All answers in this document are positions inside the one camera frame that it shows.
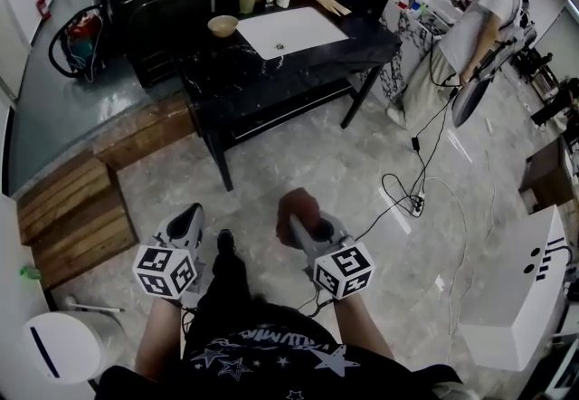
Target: fire extinguisher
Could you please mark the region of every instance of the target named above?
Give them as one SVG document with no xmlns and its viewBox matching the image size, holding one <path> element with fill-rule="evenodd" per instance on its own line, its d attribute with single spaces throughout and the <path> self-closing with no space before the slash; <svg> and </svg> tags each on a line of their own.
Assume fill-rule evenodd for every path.
<svg viewBox="0 0 579 400">
<path fill-rule="evenodd" d="M 38 9 L 38 13 L 42 16 L 43 20 L 51 18 L 51 12 L 48 10 L 46 0 L 36 0 L 36 9 Z"/>
</svg>

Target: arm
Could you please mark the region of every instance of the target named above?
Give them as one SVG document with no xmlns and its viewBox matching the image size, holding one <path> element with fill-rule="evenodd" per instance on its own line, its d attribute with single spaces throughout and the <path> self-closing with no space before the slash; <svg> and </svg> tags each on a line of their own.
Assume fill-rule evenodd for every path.
<svg viewBox="0 0 579 400">
<path fill-rule="evenodd" d="M 158 381 L 179 361 L 181 310 L 166 300 L 153 300 L 135 362 L 137 374 Z"/>
<path fill-rule="evenodd" d="M 500 17 L 494 13 L 489 13 L 489 19 L 479 33 L 477 47 L 475 48 L 469 63 L 460 73 L 461 85 L 465 85 L 470 80 L 475 68 L 479 65 L 487 52 L 489 52 L 489 50 L 494 46 L 495 41 L 498 39 L 498 29 L 500 28 L 500 25 Z"/>
<path fill-rule="evenodd" d="M 344 344 L 365 348 L 394 360 L 392 350 L 386 344 L 358 294 L 335 302 L 334 309 Z"/>
</svg>

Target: door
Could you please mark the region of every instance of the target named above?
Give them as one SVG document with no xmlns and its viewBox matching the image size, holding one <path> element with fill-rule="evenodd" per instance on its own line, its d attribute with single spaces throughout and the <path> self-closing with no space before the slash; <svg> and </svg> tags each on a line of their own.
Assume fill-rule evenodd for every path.
<svg viewBox="0 0 579 400">
<path fill-rule="evenodd" d="M 20 32 L 7 0 L 0 0 L 0 92 L 16 100 L 24 76 L 30 46 Z"/>
</svg>

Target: khaki pants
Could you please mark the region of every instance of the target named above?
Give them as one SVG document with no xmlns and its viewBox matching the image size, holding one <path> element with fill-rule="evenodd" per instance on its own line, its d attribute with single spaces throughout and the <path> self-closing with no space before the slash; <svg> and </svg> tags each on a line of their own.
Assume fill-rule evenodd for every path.
<svg viewBox="0 0 579 400">
<path fill-rule="evenodd" d="M 455 73 L 452 66 L 444 57 L 441 48 L 434 46 L 432 51 L 432 77 L 436 83 L 444 83 L 450 75 Z M 449 86 L 458 86 L 459 75 L 455 74 L 446 82 Z M 406 125 L 412 127 L 418 122 L 424 112 L 431 109 L 434 102 L 442 102 L 439 98 L 439 90 L 442 96 L 449 96 L 451 88 L 443 88 L 435 85 L 431 78 L 431 55 L 426 54 L 418 65 L 413 76 L 408 81 L 408 88 L 402 97 Z"/>
</svg>

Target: bowl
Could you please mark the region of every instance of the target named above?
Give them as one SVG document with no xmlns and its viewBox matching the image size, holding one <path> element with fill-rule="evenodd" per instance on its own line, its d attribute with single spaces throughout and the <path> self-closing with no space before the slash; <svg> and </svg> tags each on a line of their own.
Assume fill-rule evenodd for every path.
<svg viewBox="0 0 579 400">
<path fill-rule="evenodd" d="M 239 21 L 232 15 L 218 15 L 207 23 L 209 30 L 219 38 L 227 38 L 231 36 Z"/>
</svg>

